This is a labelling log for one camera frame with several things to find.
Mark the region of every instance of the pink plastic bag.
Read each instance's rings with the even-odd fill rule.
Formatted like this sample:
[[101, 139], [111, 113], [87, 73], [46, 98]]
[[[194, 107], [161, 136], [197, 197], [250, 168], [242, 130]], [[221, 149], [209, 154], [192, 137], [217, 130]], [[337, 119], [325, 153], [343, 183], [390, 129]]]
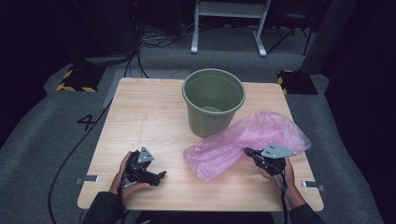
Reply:
[[184, 159], [201, 179], [209, 181], [241, 158], [245, 147], [262, 150], [270, 142], [296, 153], [311, 147], [309, 139], [291, 119], [264, 111], [207, 137], [199, 145], [191, 146], [184, 151]]

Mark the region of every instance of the bucket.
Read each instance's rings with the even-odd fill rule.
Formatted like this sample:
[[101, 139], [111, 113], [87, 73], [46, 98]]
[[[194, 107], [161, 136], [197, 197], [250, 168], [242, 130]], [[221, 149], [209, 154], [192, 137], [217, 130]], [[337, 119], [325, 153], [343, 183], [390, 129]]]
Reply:
[[190, 129], [206, 138], [226, 129], [245, 102], [245, 87], [231, 73], [214, 68], [198, 70], [183, 82]]

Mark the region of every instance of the table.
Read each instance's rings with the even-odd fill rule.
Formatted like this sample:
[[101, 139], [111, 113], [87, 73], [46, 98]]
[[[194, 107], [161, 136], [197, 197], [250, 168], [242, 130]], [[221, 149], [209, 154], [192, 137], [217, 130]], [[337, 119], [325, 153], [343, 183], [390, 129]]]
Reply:
[[[148, 171], [166, 171], [159, 187], [136, 193], [125, 204], [131, 210], [176, 211], [282, 211], [280, 193], [258, 172], [253, 159], [244, 155], [217, 178], [205, 182], [184, 161], [183, 151], [202, 140], [189, 127], [187, 105], [181, 94], [183, 80], [123, 78], [116, 90], [78, 206], [90, 207], [99, 191], [107, 191], [128, 151], [146, 147], [155, 160]], [[232, 124], [263, 110], [291, 118], [285, 96], [277, 84], [248, 83], [246, 101]], [[315, 181], [304, 153], [290, 158], [296, 177]], [[317, 189], [297, 186], [316, 211], [323, 208]]]
[[268, 8], [271, 0], [265, 0], [263, 4], [244, 4], [244, 3], [226, 3], [226, 2], [206, 2], [196, 0], [194, 12], [194, 33], [192, 35], [191, 53], [198, 52], [199, 39], [199, 17], [200, 16], [220, 16], [220, 17], [238, 17], [260, 19], [257, 31], [253, 31], [253, 37], [256, 41], [257, 48], [262, 57], [267, 56], [264, 45], [262, 44], [262, 27], [268, 14]]

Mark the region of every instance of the person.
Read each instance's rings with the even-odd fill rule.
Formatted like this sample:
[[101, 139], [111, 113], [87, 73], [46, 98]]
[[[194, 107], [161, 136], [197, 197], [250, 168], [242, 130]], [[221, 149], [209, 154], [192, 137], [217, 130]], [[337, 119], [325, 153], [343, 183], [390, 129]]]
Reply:
[[[92, 202], [90, 209], [84, 217], [84, 224], [113, 224], [124, 216], [124, 202], [140, 190], [150, 187], [147, 183], [138, 183], [129, 188], [121, 189], [121, 196], [118, 193], [118, 184], [124, 171], [126, 162], [131, 152], [122, 160], [120, 169], [115, 175], [109, 191], [99, 192]], [[267, 178], [277, 185], [275, 178], [259, 167], [259, 171], [264, 178]], [[293, 224], [322, 224], [322, 218], [312, 210], [308, 203], [297, 190], [294, 184], [294, 171], [289, 158], [286, 158], [285, 181], [288, 185], [285, 197], [290, 206], [290, 220]], [[272, 224], [274, 220], [268, 212], [142, 212], [136, 220], [136, 224], [148, 223], [262, 223]]]

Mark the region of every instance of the white metal frame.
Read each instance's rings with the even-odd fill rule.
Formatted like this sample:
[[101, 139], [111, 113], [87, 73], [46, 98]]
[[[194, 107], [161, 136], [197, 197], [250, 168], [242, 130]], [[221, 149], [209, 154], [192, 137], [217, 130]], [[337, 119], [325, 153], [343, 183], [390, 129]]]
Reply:
[[253, 36], [260, 55], [262, 57], [267, 56], [264, 45], [262, 44], [261, 34], [270, 3], [271, 0], [266, 0], [264, 4], [222, 3], [196, 0], [191, 53], [195, 54], [198, 52], [199, 17], [220, 16], [260, 19], [259, 28], [257, 31], [253, 31]]

